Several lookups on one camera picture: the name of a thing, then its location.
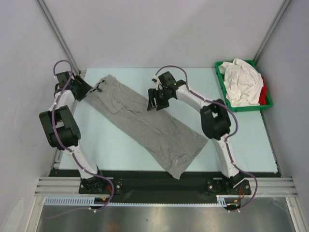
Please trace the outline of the grey t-shirt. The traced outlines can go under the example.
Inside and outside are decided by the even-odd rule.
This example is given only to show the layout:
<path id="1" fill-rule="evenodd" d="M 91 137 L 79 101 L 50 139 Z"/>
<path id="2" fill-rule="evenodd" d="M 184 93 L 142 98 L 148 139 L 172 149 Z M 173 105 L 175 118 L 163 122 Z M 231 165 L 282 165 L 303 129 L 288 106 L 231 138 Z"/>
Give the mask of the grey t-shirt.
<path id="1" fill-rule="evenodd" d="M 208 142 L 167 111 L 147 111 L 148 100 L 111 75 L 100 79 L 85 101 L 143 146 L 175 179 Z"/>

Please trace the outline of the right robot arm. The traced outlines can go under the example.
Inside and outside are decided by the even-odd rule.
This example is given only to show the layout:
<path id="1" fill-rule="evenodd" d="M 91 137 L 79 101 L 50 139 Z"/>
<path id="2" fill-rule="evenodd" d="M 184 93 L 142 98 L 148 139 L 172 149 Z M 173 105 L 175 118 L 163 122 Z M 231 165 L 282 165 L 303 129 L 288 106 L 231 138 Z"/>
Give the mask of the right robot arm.
<path id="1" fill-rule="evenodd" d="M 212 140 L 221 164 L 221 172 L 225 177 L 223 189 L 228 194 L 234 194 L 240 188 L 244 177 L 240 173 L 229 141 L 231 121 L 227 107 L 221 99 L 208 100 L 202 95 L 187 89 L 186 85 L 179 87 L 151 88 L 148 90 L 148 108 L 161 110 L 169 107 L 169 99 L 180 100 L 200 113 L 201 127 L 205 136 Z"/>

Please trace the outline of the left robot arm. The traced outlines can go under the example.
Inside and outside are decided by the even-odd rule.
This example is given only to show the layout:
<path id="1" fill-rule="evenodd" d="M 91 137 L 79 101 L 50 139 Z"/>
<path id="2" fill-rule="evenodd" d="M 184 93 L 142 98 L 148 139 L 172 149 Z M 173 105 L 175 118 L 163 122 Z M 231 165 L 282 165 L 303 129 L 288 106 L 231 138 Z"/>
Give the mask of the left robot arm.
<path id="1" fill-rule="evenodd" d="M 106 189 L 107 182 L 79 145 L 81 132 L 70 110 L 75 101 L 85 97 L 91 86 L 79 75 L 73 75 L 69 81 L 69 75 L 70 72 L 56 75 L 55 100 L 47 111 L 39 114 L 39 119 L 49 145 L 63 151 L 75 162 L 81 177 L 79 193 L 100 194 Z"/>

